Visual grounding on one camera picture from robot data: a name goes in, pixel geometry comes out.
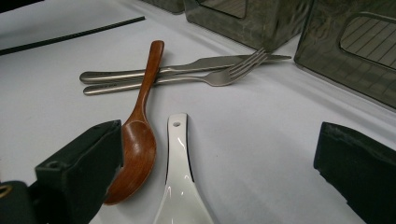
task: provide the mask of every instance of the wooden spoon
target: wooden spoon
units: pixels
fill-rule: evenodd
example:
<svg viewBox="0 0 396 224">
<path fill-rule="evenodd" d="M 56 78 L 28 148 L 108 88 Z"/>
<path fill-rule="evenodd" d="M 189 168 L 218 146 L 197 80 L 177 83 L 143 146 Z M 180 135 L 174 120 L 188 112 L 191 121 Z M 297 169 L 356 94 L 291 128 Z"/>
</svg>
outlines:
<svg viewBox="0 0 396 224">
<path fill-rule="evenodd" d="M 163 56 L 164 43 L 151 43 L 146 73 L 131 116 L 122 125 L 124 165 L 107 192 L 105 204 L 119 203 L 143 185 L 154 165 L 156 143 L 146 119 L 146 102 Z"/>
</svg>

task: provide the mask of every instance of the fork handle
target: fork handle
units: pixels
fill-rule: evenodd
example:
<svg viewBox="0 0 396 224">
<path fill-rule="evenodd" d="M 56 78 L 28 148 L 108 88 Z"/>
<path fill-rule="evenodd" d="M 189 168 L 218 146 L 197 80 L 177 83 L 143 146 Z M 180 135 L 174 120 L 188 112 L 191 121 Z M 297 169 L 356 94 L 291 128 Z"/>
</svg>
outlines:
<svg viewBox="0 0 396 224">
<path fill-rule="evenodd" d="M 154 81 L 154 85 L 165 84 L 165 83 L 174 83 L 174 82 L 182 82 L 182 81 L 199 81 L 201 80 L 199 77 L 188 77 L 188 76 L 180 76 L 180 77 L 158 77 Z M 105 93 L 111 93 L 116 91 L 129 91 L 139 89 L 142 85 L 141 80 L 137 81 L 123 81 L 123 82 L 115 82 L 103 85 L 93 85 L 88 86 L 84 89 L 85 95 L 99 95 Z"/>
</svg>

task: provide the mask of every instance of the knife handle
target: knife handle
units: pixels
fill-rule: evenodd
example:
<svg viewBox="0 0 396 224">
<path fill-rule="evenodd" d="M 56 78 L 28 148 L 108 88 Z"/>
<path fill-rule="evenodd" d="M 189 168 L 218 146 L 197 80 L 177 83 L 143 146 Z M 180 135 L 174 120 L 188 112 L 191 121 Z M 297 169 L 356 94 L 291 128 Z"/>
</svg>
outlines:
<svg viewBox="0 0 396 224">
<path fill-rule="evenodd" d="M 79 80 L 85 84 L 97 84 L 125 79 L 142 79 L 143 75 L 145 75 L 144 69 L 121 72 L 84 72 L 79 76 Z"/>
</svg>

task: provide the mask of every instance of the white table surface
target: white table surface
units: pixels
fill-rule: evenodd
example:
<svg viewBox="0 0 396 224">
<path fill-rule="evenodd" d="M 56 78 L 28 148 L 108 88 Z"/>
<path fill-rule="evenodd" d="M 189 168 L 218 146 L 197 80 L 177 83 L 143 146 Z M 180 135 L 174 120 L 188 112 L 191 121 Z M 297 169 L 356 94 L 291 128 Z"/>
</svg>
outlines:
<svg viewBox="0 0 396 224">
<path fill-rule="evenodd" d="M 95 124 L 124 122 L 138 91 L 85 96 L 82 72 L 146 66 L 153 40 L 162 65 L 249 54 L 228 38 L 137 0 L 48 0 L 0 14 L 0 49 L 145 16 L 145 21 L 0 56 L 0 179 L 35 181 L 34 168 Z M 276 51 L 294 56 L 298 36 Z M 102 206 L 91 223 L 152 223 L 163 197 L 166 124 L 189 114 L 196 185 L 217 223 L 363 223 L 313 168 L 323 121 L 353 128 L 396 148 L 396 114 L 299 69 L 267 64 L 231 86 L 154 87 L 148 121 L 157 160 L 132 198 Z"/>
</svg>

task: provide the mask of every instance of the black strip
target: black strip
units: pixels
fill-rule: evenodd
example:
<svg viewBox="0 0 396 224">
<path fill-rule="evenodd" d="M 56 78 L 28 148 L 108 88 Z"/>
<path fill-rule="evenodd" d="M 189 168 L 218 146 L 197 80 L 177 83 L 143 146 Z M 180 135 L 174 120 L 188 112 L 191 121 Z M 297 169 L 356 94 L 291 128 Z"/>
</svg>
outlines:
<svg viewBox="0 0 396 224">
<path fill-rule="evenodd" d="M 44 0 L 13 0 L 13 1 L 3 1 L 0 6 L 0 13 L 7 12 L 10 10 L 17 9 L 19 7 L 26 7 L 33 3 L 42 2 Z"/>
<path fill-rule="evenodd" d="M 84 31 L 84 32 L 81 32 L 81 33 L 73 34 L 73 35 L 65 35 L 65 36 L 56 37 L 56 38 L 53 38 L 53 39 L 48 39 L 48 40 L 35 42 L 35 43 L 32 43 L 32 44 L 17 46 L 17 47 L 14 47 L 14 48 L 1 49 L 0 50 L 0 56 L 1 55 L 5 55 L 5 54 L 10 54 L 10 53 L 15 53 L 15 52 L 18 52 L 18 51 L 27 50 L 27 49 L 34 49 L 34 48 L 38 48 L 38 47 L 43 47 L 43 46 L 46 46 L 46 45 L 55 44 L 55 43 L 62 42 L 62 41 L 65 41 L 65 40 L 82 37 L 84 35 L 92 35 L 92 34 L 95 34 L 95 33 L 98 33 L 98 32 L 102 32 L 102 31 L 105 31 L 105 30 L 110 30 L 110 29 L 117 28 L 117 27 L 120 27 L 120 26 L 123 26 L 123 25 L 128 25 L 128 24 L 131 24 L 131 23 L 134 23 L 134 22 L 143 21 L 145 19 L 146 18 L 144 16 L 143 17 L 138 17 L 138 18 L 135 18 L 135 19 L 132 19 L 132 20 L 122 21 L 122 22 L 119 22 L 119 23 L 111 24 L 111 25 L 108 25 L 108 26 L 96 28 L 96 29 L 89 30 L 89 31 Z"/>
</svg>

